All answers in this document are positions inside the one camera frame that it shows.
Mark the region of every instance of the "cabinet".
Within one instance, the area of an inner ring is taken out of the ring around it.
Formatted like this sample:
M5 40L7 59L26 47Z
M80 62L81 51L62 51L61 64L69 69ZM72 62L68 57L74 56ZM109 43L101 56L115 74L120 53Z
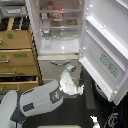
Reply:
M15 18L9 18L6 31L0 31L0 95L9 90L24 92L42 84L30 27L12 31Z

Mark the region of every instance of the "door handle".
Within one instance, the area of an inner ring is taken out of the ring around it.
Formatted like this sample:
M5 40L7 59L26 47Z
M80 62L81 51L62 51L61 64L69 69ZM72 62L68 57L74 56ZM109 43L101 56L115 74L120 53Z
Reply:
M0 75L15 75L16 71L14 72L7 72L7 73L0 73Z
M1 89L0 89L0 92L9 92L10 90L3 90L3 88L4 88L5 86L2 86L1 87ZM19 87L19 85L18 85L18 88L15 90L16 92L18 92L20 90L20 87Z
M69 64L71 62L66 62L66 63L63 63L63 64L57 64L57 63L51 61L50 63L54 64L54 65L57 65L57 66L63 66L63 65L67 65L67 64Z
M0 44L2 44L2 39L0 39Z
M8 63L9 59L5 60L5 61L0 61L0 63Z

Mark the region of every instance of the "drawer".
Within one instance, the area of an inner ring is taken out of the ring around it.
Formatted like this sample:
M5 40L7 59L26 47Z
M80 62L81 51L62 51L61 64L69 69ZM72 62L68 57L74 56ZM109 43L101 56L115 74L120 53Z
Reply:
M10 76L32 76L38 75L36 65L33 66L12 66L12 67L0 67L0 77Z
M0 31L0 49L31 48L27 30Z
M0 5L24 5L24 0L0 0Z
M38 77L34 81L24 82L0 82L0 94L7 93L10 90L16 90L17 92L25 92L31 88L39 86Z
M64 60L41 60L38 58L42 79L59 79L60 75L66 68L66 63L70 62L69 65L76 66L76 70L71 73L72 77L79 78L80 72L81 72L81 64L78 62L77 59L72 58L65 58Z
M34 65L31 49L0 50L0 66Z
M25 6L3 6L0 9L4 17L25 17L27 15Z

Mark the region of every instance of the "door shelf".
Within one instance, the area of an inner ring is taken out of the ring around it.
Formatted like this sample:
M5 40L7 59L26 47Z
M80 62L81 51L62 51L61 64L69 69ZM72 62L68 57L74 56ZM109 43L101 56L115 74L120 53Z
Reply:
M103 50L111 56L111 58L117 63L117 65L126 73L127 68L121 63L121 61L103 44L91 31L87 30L86 33L101 47Z
M86 20L92 24L126 59L128 59L128 50L127 47L123 45L123 41L121 42L116 39L109 31L106 30L105 26L99 24L99 22L92 16L87 17Z

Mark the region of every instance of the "floor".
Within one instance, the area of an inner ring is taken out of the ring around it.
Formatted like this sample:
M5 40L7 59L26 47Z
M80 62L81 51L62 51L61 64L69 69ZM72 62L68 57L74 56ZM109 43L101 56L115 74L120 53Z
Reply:
M85 91L77 98L65 98L63 104L56 110L29 117L23 124L23 128L37 128L47 125L78 125L81 128L93 128L90 116L97 116L101 128L103 128L112 108L103 105L93 94L92 79L84 70L81 73L80 84L84 83Z

